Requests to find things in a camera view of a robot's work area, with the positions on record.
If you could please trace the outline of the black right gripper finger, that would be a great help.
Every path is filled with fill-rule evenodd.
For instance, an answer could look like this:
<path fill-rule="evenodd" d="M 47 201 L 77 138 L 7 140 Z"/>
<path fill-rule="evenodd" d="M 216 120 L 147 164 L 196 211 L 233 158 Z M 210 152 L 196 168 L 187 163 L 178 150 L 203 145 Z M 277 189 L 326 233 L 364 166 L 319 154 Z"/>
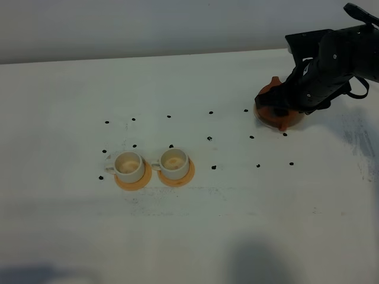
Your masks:
<path fill-rule="evenodd" d="M 288 84 L 272 86 L 268 91 L 259 93 L 255 98 L 257 109 L 272 107 L 278 109 L 292 109 L 290 96 L 293 87 Z"/>

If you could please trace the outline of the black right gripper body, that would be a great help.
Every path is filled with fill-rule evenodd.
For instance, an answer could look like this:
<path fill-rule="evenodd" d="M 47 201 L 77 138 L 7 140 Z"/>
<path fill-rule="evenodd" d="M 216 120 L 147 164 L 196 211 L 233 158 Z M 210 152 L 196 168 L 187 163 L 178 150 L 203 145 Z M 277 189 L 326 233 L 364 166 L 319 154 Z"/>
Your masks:
<path fill-rule="evenodd" d="M 283 84 L 293 87 L 293 111 L 313 111 L 354 74 L 355 29 L 285 36 L 296 66 Z"/>

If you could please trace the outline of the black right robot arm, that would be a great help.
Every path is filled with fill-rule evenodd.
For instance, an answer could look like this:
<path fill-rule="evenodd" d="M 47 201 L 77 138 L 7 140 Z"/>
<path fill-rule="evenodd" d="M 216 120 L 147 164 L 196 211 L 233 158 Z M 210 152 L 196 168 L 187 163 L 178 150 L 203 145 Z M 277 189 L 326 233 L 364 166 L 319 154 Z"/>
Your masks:
<path fill-rule="evenodd" d="M 296 66 L 284 83 L 255 98 L 260 115 L 310 114 L 330 107 L 339 95 L 366 97 L 352 93 L 349 81 L 355 77 L 366 89 L 368 81 L 378 81 L 378 18 L 352 3 L 343 9 L 363 24 L 285 37 Z"/>

